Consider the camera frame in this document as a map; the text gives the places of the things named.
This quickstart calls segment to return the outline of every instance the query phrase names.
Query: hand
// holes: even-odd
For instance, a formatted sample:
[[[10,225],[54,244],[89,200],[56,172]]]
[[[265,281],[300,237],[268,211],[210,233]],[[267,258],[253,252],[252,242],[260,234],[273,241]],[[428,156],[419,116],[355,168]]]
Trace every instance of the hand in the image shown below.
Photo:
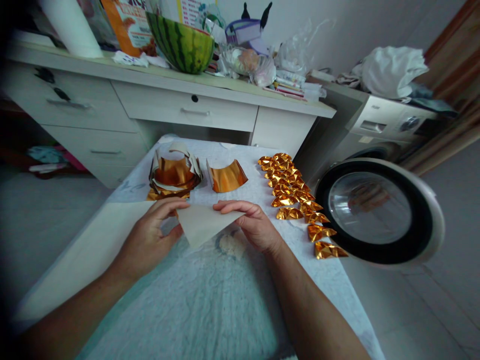
[[[160,230],[162,220],[174,215],[175,209],[189,206],[185,199],[179,197],[155,202],[135,223],[108,271],[134,282],[151,272],[168,255],[183,233],[179,224],[164,236]]]
[[[284,241],[269,217],[256,204],[236,200],[219,201],[213,205],[213,209],[222,214],[231,211],[245,213],[235,220],[235,224],[241,227],[248,241],[262,253],[276,253]]]

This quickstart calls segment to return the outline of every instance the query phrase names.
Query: person's left hand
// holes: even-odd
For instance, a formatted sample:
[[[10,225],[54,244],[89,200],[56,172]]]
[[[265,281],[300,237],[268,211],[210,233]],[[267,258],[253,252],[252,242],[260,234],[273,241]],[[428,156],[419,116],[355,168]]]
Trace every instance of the person's left hand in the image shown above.
[[[163,235],[160,230],[162,220],[173,216],[176,209],[189,206],[185,199],[179,197],[168,197],[155,202],[135,223],[107,271],[134,282],[151,272],[183,234],[179,224],[169,234]]]

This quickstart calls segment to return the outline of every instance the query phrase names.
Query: paper towel roll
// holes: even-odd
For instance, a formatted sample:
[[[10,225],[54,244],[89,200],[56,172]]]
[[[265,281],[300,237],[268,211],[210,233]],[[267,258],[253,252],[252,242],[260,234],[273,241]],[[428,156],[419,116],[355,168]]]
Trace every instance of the paper towel roll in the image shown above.
[[[40,0],[40,6],[70,54],[104,57],[77,0]]]

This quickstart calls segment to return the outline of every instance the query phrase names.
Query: drawer handle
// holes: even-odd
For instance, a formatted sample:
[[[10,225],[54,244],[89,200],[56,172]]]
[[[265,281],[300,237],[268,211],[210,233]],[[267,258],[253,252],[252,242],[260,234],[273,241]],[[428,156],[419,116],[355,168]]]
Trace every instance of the drawer handle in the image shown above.
[[[62,106],[68,106],[75,109],[83,109],[83,110],[90,109],[92,107],[92,105],[90,104],[82,104],[79,102],[64,101],[64,100],[47,99],[46,102],[52,105],[62,105]]]
[[[190,114],[197,114],[197,115],[203,115],[203,116],[210,116],[210,111],[195,111],[195,110],[188,110],[184,107],[181,108],[181,111],[184,113],[190,113]]]
[[[121,153],[120,150],[117,150],[117,151],[105,151],[105,150],[93,150],[93,149],[90,149],[90,152],[93,153],[93,154],[114,154],[114,155],[118,155]]]

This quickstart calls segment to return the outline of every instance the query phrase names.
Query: striped watermelon rind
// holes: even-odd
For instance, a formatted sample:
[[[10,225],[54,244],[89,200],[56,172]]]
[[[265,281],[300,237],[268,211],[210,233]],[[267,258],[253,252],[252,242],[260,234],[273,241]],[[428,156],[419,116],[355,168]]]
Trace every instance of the striped watermelon rind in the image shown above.
[[[209,66],[215,49],[210,35],[152,12],[146,19],[157,46],[177,70],[199,74]]]

